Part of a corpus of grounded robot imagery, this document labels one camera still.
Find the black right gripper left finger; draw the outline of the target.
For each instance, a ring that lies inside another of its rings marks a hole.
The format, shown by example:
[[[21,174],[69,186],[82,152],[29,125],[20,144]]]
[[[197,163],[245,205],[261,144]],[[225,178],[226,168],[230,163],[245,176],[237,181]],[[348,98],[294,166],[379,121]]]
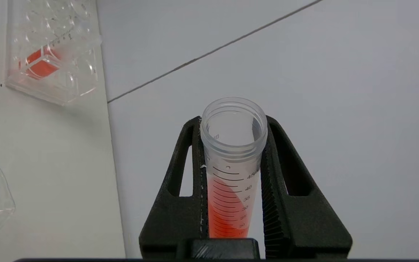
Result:
[[[208,237],[207,176],[199,127],[201,117],[187,121],[139,236],[143,259],[172,260],[181,242]],[[188,151],[192,152],[191,196],[180,196]]]

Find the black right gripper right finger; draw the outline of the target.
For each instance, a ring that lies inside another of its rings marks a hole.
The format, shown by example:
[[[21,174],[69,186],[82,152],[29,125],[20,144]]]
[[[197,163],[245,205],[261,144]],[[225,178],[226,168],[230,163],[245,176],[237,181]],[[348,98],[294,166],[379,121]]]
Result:
[[[267,117],[261,159],[266,258],[346,259],[352,237],[321,192],[282,126]]]

